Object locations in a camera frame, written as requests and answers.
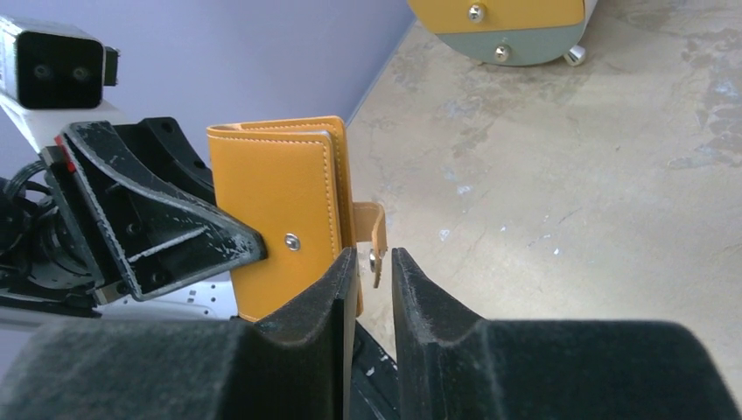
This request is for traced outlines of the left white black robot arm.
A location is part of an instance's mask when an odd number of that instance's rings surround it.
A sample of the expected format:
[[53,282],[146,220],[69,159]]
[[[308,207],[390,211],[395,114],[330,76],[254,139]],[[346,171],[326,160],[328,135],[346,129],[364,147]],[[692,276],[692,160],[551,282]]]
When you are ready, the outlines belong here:
[[228,317],[216,277],[266,255],[170,117],[70,124],[1,182],[3,308]]

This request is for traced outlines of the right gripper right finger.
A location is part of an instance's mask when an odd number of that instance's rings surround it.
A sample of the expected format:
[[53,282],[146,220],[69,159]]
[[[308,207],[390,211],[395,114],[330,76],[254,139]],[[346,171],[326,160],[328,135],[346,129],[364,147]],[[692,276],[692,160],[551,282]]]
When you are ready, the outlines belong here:
[[392,252],[404,419],[736,419],[710,355],[684,326],[493,320]]

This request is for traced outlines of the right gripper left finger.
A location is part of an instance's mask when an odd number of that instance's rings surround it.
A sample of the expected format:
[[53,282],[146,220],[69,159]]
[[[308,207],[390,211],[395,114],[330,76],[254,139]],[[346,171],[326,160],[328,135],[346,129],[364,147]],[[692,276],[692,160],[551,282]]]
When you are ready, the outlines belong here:
[[344,250],[288,304],[240,320],[41,327],[1,384],[4,419],[346,419],[358,295]]

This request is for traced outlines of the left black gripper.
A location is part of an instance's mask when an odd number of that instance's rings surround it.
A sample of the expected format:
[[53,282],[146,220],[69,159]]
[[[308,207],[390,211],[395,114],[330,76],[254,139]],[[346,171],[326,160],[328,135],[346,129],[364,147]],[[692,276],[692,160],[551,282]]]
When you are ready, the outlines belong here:
[[178,122],[74,122],[1,181],[1,306],[95,316],[264,260]]

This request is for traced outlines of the orange leather card holder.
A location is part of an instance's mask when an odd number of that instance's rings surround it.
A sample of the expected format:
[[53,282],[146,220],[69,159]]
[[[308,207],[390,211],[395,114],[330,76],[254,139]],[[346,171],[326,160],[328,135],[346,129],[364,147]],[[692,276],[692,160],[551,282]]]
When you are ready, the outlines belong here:
[[240,318],[275,312],[363,242],[380,284],[386,214],[353,198],[341,117],[227,123],[206,133],[218,208],[257,231],[267,249],[265,259],[230,273]]

